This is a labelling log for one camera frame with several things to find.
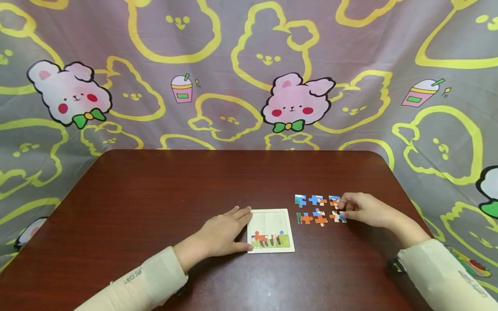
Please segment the fabric backdrop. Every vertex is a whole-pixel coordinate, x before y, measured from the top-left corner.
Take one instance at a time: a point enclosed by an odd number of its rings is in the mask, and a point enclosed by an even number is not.
[[[110,149],[371,150],[498,299],[497,30],[495,0],[0,1],[0,270]]]

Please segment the pink bunny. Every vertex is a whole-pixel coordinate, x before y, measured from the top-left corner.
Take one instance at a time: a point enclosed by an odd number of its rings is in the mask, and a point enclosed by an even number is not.
[[[273,132],[284,130],[300,132],[323,118],[330,109],[327,93],[336,85],[332,78],[321,78],[303,83],[297,73],[286,74],[273,81],[271,96],[261,115],[273,124]]]
[[[74,122],[81,129],[88,120],[105,121],[104,113],[113,105],[111,93],[94,81],[94,70],[80,62],[61,70],[58,65],[42,60],[33,64],[27,75],[50,116],[65,126]]]

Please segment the person's left hand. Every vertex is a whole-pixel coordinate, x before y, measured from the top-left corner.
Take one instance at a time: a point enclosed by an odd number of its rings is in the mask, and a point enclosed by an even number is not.
[[[250,207],[240,209],[236,206],[208,220],[194,236],[206,247],[208,257],[247,252],[252,250],[251,244],[234,240],[251,218]]]
[[[215,256],[252,250],[252,245],[235,242],[235,238],[252,218],[250,207],[238,206],[208,220],[202,228],[173,247],[187,273],[199,261]]]

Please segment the wooden table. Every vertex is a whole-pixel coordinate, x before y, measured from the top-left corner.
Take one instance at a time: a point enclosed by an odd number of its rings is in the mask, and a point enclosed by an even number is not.
[[[235,205],[287,208],[296,252],[211,258],[160,310],[429,310],[399,246],[350,220],[299,225],[295,194],[371,193],[416,219],[384,160],[367,151],[113,150],[100,157],[0,276],[0,309],[73,310],[110,281]],[[243,231],[240,239],[245,239]]]

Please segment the sleeve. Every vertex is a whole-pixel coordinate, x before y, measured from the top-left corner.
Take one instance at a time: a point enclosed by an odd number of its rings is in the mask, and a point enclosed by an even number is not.
[[[150,311],[162,306],[188,280],[173,247],[112,282],[76,311]]]
[[[398,258],[433,310],[498,310],[493,297],[438,240],[428,240],[401,250]]]

